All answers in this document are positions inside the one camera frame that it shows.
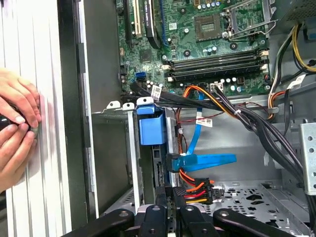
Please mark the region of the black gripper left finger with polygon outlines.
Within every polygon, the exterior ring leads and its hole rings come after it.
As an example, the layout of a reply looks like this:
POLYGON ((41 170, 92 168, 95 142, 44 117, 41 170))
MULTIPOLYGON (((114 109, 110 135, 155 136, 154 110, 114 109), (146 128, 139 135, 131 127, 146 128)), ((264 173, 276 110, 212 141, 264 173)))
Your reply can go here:
POLYGON ((166 237, 167 219, 165 187, 156 187, 156 202, 140 206, 136 214, 127 209, 116 209, 64 236, 166 237))

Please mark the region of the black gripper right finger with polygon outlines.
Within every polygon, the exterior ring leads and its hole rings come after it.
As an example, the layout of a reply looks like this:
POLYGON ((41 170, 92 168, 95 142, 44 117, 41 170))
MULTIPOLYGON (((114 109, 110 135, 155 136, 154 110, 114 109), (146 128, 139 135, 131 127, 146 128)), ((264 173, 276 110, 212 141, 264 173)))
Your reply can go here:
POLYGON ((216 210, 212 216, 185 201, 184 191, 172 188, 181 223, 181 237, 290 237, 291 234, 227 208, 216 210))

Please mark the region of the person right hand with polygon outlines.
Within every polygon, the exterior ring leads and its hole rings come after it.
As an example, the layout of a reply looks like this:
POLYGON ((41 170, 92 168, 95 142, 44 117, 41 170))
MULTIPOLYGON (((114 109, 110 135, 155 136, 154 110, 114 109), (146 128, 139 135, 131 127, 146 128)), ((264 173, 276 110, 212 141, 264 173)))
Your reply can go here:
POLYGON ((36 136, 25 123, 9 125, 0 132, 0 191, 16 185, 36 146, 36 136))

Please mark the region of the person left hand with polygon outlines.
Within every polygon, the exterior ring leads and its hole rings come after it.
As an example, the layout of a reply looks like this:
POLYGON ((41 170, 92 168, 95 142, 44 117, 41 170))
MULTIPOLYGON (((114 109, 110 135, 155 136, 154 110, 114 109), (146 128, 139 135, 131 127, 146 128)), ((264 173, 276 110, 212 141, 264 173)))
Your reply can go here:
POLYGON ((41 122, 36 87, 5 68, 0 70, 0 113, 17 124, 27 122, 32 128, 41 122))

